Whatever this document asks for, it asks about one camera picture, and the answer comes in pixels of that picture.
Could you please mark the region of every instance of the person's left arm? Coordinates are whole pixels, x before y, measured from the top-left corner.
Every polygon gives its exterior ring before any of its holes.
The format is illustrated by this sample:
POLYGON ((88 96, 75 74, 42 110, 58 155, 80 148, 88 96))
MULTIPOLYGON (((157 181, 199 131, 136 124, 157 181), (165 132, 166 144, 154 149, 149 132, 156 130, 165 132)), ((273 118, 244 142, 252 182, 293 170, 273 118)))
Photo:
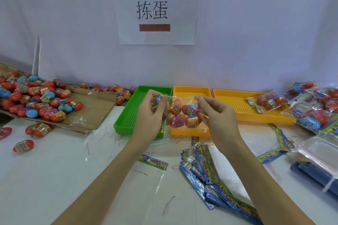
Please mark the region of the person's left arm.
POLYGON ((133 135, 127 145, 52 225, 101 224, 133 164, 160 130, 168 102, 168 97, 164 96, 154 111, 156 96, 160 94, 148 91, 139 106, 133 135))

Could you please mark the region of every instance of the person's left hand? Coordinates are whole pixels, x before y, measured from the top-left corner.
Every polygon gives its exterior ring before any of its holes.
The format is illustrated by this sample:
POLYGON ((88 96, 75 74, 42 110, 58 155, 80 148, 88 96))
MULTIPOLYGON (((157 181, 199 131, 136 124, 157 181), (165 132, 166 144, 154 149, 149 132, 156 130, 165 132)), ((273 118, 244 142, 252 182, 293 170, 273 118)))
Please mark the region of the person's left hand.
POLYGON ((137 148, 141 154, 148 149, 162 126, 162 117, 168 103, 168 96, 164 95, 157 108, 154 109, 153 107, 157 105, 157 95, 162 94, 154 90, 147 92, 139 106, 133 135, 129 140, 129 143, 137 148))

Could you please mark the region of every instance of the person's right arm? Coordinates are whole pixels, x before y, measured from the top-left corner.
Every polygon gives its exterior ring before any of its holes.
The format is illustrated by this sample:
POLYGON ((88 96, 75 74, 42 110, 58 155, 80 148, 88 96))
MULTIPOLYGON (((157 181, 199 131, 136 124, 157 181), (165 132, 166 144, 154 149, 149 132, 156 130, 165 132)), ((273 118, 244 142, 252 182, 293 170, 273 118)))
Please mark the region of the person's right arm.
POLYGON ((239 133, 234 109, 214 98, 199 97, 198 101, 209 117, 203 117, 203 121, 216 147, 236 171, 264 225, 314 224, 247 147, 239 133))

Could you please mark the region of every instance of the green tray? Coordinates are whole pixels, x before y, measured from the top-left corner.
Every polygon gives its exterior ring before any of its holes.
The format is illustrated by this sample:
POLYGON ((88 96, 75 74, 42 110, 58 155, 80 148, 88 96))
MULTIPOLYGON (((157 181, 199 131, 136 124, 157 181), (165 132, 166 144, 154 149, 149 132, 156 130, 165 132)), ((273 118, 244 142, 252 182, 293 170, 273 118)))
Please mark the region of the green tray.
MULTIPOLYGON (((150 89, 158 91, 162 94, 166 94, 168 96, 171 96, 172 93, 171 87, 138 86, 133 96, 130 98, 124 110, 114 124, 114 129, 117 133, 124 135, 133 134, 139 105, 141 104, 145 95, 150 89)), ((156 138, 162 138, 163 134, 164 133, 158 133, 156 138)))

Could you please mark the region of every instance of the white wall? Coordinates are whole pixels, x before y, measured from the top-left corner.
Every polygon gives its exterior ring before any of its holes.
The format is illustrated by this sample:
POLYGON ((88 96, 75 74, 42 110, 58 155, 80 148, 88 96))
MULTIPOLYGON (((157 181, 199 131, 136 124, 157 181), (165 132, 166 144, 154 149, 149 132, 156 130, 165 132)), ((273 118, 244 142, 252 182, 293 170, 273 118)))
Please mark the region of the white wall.
POLYGON ((119 45, 113 0, 19 0, 68 83, 263 91, 335 82, 338 0, 199 0, 196 46, 119 45))
POLYGON ((19 0, 0 0, 0 62, 31 72, 35 39, 19 0))

